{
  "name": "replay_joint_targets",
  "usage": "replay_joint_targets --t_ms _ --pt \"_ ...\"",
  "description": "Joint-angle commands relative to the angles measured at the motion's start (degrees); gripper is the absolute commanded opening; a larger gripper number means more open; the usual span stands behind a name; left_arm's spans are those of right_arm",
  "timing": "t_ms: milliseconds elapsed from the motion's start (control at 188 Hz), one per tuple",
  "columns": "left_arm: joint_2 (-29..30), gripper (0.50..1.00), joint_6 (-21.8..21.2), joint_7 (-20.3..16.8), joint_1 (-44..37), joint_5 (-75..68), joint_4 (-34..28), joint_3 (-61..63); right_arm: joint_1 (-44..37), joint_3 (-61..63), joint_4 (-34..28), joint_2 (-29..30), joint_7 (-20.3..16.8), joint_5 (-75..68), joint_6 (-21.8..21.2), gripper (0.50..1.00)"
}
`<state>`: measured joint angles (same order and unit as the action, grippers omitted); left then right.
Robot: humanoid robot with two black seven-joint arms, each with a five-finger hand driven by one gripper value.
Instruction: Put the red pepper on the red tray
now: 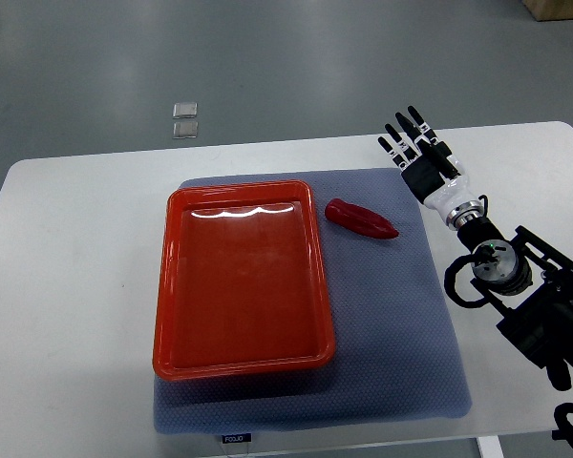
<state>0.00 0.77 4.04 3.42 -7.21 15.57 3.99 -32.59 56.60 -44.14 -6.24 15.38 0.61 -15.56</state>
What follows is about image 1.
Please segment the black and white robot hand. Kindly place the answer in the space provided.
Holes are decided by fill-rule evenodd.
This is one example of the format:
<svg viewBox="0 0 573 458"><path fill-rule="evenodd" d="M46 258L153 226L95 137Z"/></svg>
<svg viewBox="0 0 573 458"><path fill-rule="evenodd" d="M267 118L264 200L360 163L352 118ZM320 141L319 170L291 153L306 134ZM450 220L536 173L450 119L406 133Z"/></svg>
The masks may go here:
<svg viewBox="0 0 573 458"><path fill-rule="evenodd" d="M484 217L485 198L471 193L462 163L414 106L410 105L407 112L395 114L401 132L387 123L388 135L377 141L416 200L437 211L454 231L472 219Z"/></svg>

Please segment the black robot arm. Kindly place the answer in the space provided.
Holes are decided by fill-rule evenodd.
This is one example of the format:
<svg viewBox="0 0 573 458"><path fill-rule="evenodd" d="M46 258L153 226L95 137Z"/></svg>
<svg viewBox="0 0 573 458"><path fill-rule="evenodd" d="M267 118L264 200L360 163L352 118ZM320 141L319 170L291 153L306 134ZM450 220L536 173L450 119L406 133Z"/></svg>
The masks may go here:
<svg viewBox="0 0 573 458"><path fill-rule="evenodd" d="M523 226L506 239L487 217L486 196L447 216L468 254L446 269L443 287L462 308L487 304L502 316L497 328L559 391L572 386L573 260Z"/></svg>

